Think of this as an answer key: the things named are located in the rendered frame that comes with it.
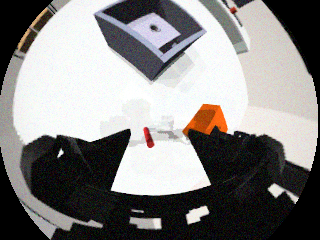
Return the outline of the red peg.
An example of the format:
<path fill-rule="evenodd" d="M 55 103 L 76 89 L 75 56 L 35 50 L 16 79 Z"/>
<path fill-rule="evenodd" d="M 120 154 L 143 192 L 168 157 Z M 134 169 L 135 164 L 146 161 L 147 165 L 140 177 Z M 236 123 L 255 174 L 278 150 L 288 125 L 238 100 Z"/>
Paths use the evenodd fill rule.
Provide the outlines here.
<path fill-rule="evenodd" d="M 145 127 L 143 128 L 144 131 L 144 137 L 145 137 L 145 143 L 147 143 L 148 148 L 153 148 L 155 147 L 155 141 L 153 141 L 151 137 L 151 133 L 149 133 L 148 128 Z"/>

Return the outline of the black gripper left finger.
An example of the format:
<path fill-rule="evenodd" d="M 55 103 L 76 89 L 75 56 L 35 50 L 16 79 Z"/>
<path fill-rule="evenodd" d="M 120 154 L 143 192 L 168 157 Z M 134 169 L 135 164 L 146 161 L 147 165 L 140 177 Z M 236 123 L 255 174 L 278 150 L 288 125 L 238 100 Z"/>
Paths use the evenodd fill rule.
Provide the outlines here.
<path fill-rule="evenodd" d="M 83 160 L 85 167 L 89 168 L 101 187 L 112 189 L 113 181 L 119 171 L 121 157 L 129 144 L 131 129 L 121 129 L 107 137 L 101 137 L 96 141 L 80 140 L 79 137 L 56 135 L 63 145 L 61 151 Z"/>

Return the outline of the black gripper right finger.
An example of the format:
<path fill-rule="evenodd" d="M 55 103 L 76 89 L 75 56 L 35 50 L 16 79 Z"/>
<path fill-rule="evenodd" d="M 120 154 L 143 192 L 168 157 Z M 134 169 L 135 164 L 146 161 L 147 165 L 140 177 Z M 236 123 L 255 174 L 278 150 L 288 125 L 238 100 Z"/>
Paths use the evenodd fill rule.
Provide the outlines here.
<path fill-rule="evenodd" d="M 239 155 L 241 147 L 253 144 L 256 140 L 256 133 L 244 137 L 240 136 L 231 141 L 213 137 L 208 133 L 205 135 L 196 129 L 188 129 L 187 135 L 211 184 L 224 180 L 224 173 L 228 171 L 229 165 L 232 165 L 233 160 Z"/>

